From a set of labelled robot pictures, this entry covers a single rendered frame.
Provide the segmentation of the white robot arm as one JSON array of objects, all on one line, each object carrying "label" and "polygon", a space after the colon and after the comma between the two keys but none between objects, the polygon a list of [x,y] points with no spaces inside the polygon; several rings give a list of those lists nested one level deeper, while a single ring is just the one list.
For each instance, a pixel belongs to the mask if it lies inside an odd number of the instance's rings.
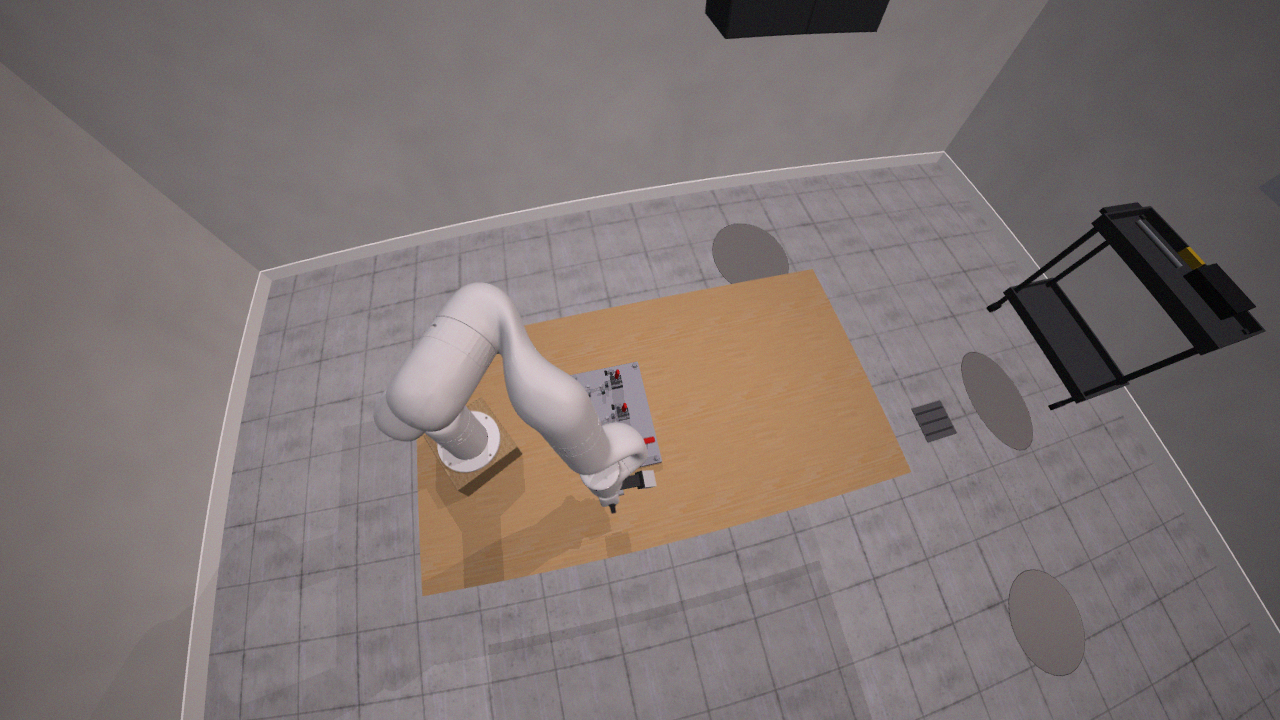
[{"label": "white robot arm", "polygon": [[586,389],[538,352],[513,301],[494,284],[465,284],[451,296],[378,400],[375,424],[399,441],[428,430],[454,471],[485,468],[500,430],[466,404],[497,354],[515,411],[596,497],[657,487],[654,470],[628,477],[646,461],[643,436],[621,421],[602,425]]}]

